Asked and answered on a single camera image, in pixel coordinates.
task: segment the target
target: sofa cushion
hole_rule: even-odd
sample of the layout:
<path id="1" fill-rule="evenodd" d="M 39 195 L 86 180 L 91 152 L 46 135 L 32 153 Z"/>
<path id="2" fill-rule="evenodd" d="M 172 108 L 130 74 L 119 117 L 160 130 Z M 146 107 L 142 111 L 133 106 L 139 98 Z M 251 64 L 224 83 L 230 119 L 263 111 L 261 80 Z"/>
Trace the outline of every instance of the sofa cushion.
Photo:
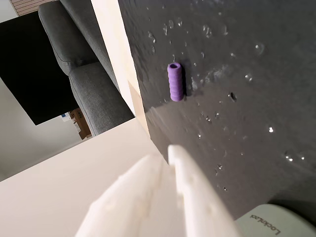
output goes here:
<path id="1" fill-rule="evenodd" d="M 91 0 L 61 0 L 73 21 L 82 32 L 102 66 L 119 90 L 117 80 L 105 47 Z"/>
<path id="2" fill-rule="evenodd" d="M 39 18 L 65 74 L 76 67 L 98 61 L 60 1 L 40 5 Z"/>
<path id="3" fill-rule="evenodd" d="M 69 79 L 93 136 L 134 118 L 101 63 L 76 68 Z"/>

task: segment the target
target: wooden edge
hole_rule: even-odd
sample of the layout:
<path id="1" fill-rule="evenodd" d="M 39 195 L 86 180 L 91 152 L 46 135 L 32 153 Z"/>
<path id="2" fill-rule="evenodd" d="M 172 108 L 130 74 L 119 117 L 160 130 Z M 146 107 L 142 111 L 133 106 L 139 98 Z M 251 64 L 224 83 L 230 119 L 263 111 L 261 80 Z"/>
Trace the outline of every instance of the wooden edge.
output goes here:
<path id="1" fill-rule="evenodd" d="M 118 0 L 91 0 L 104 43 L 118 82 L 120 93 L 149 134 L 143 101 L 137 80 Z"/>

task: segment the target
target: floor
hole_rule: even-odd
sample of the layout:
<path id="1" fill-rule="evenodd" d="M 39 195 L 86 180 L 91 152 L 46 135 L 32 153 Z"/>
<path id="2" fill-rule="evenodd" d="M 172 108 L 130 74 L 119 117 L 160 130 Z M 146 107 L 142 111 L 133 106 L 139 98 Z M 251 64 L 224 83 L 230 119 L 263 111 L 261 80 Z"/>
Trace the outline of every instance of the floor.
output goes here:
<path id="1" fill-rule="evenodd" d="M 39 5 L 54 0 L 11 0 L 19 16 L 37 11 Z"/>

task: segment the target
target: purple object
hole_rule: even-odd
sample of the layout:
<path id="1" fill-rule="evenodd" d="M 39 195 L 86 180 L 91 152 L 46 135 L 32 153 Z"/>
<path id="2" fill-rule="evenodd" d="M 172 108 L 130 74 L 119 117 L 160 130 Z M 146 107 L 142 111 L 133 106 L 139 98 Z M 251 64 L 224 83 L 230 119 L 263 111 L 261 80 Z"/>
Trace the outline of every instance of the purple object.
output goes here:
<path id="1" fill-rule="evenodd" d="M 170 87 L 170 98 L 173 101 L 181 101 L 183 99 L 183 81 L 182 68 L 179 63 L 171 63 L 168 65 L 168 77 Z"/>

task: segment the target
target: cardboard box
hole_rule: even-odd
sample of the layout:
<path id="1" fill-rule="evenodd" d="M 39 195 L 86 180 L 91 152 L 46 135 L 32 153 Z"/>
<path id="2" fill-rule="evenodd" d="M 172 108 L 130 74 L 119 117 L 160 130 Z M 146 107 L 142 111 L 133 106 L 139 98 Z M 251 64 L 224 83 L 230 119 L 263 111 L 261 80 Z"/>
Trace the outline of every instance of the cardboard box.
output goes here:
<path id="1" fill-rule="evenodd" d="M 83 140 L 84 138 L 89 137 L 91 135 L 91 131 L 83 116 L 81 109 L 77 108 L 75 110 L 70 111 L 69 113 L 70 113 L 70 118 L 73 120 L 74 125 L 81 139 Z"/>

